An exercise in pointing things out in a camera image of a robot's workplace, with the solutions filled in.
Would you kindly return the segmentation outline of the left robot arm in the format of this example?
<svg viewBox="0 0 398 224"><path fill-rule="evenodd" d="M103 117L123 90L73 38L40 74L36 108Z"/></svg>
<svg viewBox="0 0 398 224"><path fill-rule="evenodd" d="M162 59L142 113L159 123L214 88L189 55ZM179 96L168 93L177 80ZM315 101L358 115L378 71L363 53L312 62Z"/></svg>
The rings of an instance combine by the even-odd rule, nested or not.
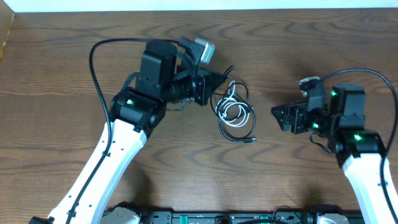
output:
<svg viewBox="0 0 398 224"><path fill-rule="evenodd" d="M143 39L146 49L108 106L99 95L106 124L101 138L63 200L48 217L31 223L99 223L127 166L162 121L168 103L206 105L227 76L203 68L215 45L203 39Z"/></svg>

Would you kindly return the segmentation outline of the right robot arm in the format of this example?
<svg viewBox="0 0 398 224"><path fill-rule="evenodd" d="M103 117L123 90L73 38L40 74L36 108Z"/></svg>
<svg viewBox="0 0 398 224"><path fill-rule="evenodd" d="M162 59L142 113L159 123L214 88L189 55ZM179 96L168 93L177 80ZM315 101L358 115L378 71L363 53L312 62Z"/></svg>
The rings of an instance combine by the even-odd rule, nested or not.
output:
<svg viewBox="0 0 398 224"><path fill-rule="evenodd" d="M311 131L326 138L324 148L335 155L358 200L365 223L393 223L384 194L390 193L397 206L397 192L392 183L389 163L382 159L386 152L380 135L365 128L364 88L352 83L338 83L325 103L321 81L301 84L307 100L275 106L271 109L281 130L301 134Z"/></svg>

